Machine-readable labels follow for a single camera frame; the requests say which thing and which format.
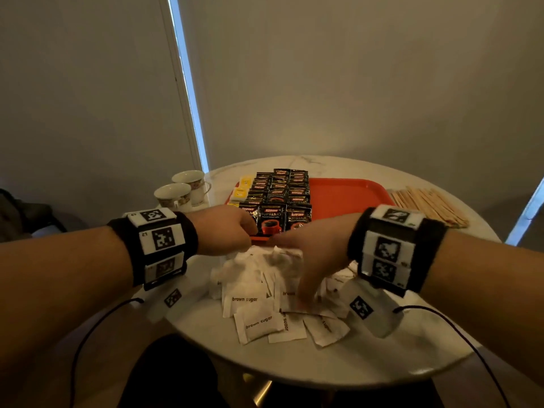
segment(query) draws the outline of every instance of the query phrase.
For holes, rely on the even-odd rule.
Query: blue light strip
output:
[[[177,0],[168,0],[168,5],[170,6],[170,15],[172,16],[173,28],[176,33],[177,47],[180,52],[181,68],[183,69],[185,87],[187,89],[187,96],[189,97],[189,109],[191,110],[191,117],[193,118],[196,145],[199,148],[200,163],[202,164],[202,171],[204,171],[204,173],[208,173],[208,157],[206,157],[204,138],[202,137],[199,109],[196,106],[195,89],[193,86],[193,78],[191,77],[191,67],[189,66],[189,56],[187,54],[187,46],[185,45],[185,36],[183,35],[180,7],[178,6]]]

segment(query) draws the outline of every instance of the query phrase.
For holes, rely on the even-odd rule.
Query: pile of wooden stirrers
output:
[[[391,197],[395,204],[405,209],[425,213],[429,219],[437,219],[452,228],[468,227],[468,219],[436,189],[394,190]]]

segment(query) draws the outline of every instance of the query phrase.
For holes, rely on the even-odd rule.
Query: person's left hand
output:
[[[220,256],[245,251],[251,246],[249,236],[257,233],[251,215],[235,206],[214,206],[186,216],[199,236],[197,254]]]

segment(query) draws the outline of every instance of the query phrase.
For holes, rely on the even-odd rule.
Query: person's left arm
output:
[[[188,213],[198,254],[245,250],[257,232],[247,212]],[[133,287],[131,258],[111,227],[0,244],[0,370],[52,343]]]

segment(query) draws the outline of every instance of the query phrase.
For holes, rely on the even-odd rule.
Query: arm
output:
[[[298,295],[311,301],[325,276],[349,263],[361,214],[312,222],[272,238],[304,254]],[[544,254],[458,231],[442,241],[420,295],[507,362],[544,384]]]
[[[217,206],[187,217],[200,254],[251,245],[247,212]],[[52,343],[132,288],[130,257],[110,227],[0,244],[0,369]]]

